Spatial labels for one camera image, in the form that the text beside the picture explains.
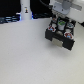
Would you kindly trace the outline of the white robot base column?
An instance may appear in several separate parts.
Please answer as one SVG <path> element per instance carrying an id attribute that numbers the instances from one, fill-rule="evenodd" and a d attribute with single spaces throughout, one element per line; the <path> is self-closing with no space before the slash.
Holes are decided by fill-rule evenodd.
<path id="1" fill-rule="evenodd" d="M 30 20 L 32 17 L 30 9 L 30 0 L 20 0 L 21 2 L 21 19 Z"/>

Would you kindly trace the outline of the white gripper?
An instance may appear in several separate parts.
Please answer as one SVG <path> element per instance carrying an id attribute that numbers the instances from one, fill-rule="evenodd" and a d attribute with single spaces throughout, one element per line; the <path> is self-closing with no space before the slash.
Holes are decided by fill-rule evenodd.
<path id="1" fill-rule="evenodd" d="M 74 0 L 50 0 L 50 5 L 53 14 L 73 20 L 77 19 Z"/>

